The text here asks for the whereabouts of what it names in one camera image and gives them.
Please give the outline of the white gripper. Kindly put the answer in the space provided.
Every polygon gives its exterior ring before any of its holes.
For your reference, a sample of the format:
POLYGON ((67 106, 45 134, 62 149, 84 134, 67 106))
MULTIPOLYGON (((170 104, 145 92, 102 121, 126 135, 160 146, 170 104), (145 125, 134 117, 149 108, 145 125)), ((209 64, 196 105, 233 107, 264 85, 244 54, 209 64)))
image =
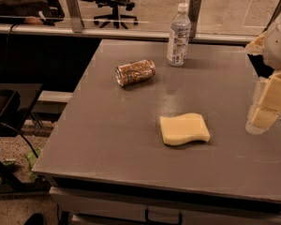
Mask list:
MULTIPOLYGON (((281 12, 270 24, 267 32, 250 41, 244 50, 250 55, 262 55, 265 65, 281 70, 281 12)), ((259 77, 247 115, 245 129, 253 135, 267 131, 281 113, 281 71, 269 78, 259 77)))

